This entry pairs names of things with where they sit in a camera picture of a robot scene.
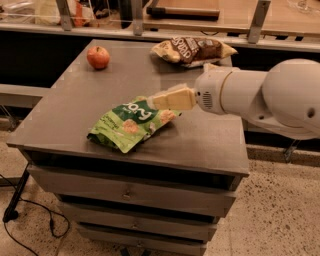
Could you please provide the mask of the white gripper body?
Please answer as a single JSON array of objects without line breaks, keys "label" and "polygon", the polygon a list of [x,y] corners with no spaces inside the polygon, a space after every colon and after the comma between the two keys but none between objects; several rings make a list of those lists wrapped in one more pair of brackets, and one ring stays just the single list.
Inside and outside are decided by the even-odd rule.
[{"label": "white gripper body", "polygon": [[222,90],[227,78],[235,71],[238,71],[238,68],[210,68],[196,79],[196,100],[202,110],[218,115],[225,114],[221,100]]}]

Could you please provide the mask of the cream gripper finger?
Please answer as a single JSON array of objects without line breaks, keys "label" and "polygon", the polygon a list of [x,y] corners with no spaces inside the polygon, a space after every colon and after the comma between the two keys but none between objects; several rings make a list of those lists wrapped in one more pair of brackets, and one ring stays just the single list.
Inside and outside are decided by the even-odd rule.
[{"label": "cream gripper finger", "polygon": [[147,104],[155,110],[191,110],[196,104],[195,91],[186,84],[178,84],[147,98]]},{"label": "cream gripper finger", "polygon": [[203,65],[203,71],[204,72],[208,72],[208,71],[216,69],[216,68],[218,68],[218,65],[214,65],[214,64],[211,64],[211,63],[206,63],[206,64]]}]

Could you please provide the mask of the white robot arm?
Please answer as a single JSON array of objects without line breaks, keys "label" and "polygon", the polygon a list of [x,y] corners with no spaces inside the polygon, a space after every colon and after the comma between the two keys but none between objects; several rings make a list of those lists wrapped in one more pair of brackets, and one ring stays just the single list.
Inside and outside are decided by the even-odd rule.
[{"label": "white robot arm", "polygon": [[192,88],[176,85],[148,97],[147,104],[157,110],[199,106],[295,140],[319,138],[320,63],[290,59],[269,71],[207,64]]}]

